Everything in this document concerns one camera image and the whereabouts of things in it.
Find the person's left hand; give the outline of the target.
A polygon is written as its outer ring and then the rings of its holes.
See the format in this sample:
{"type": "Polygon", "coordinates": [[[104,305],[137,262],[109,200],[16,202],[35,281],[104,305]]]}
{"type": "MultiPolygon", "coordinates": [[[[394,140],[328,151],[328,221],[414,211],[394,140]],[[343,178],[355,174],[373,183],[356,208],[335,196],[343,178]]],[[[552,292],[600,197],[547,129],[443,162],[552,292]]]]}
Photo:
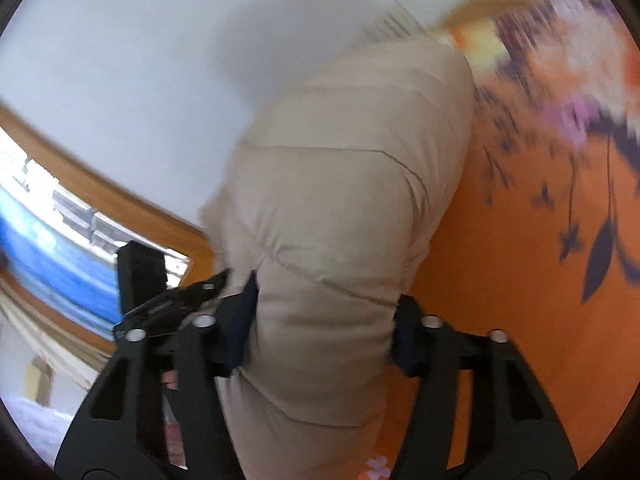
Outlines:
{"type": "Polygon", "coordinates": [[[179,387],[178,372],[176,370],[168,370],[168,372],[163,373],[160,380],[162,381],[163,387],[166,389],[177,390],[179,387]]]}

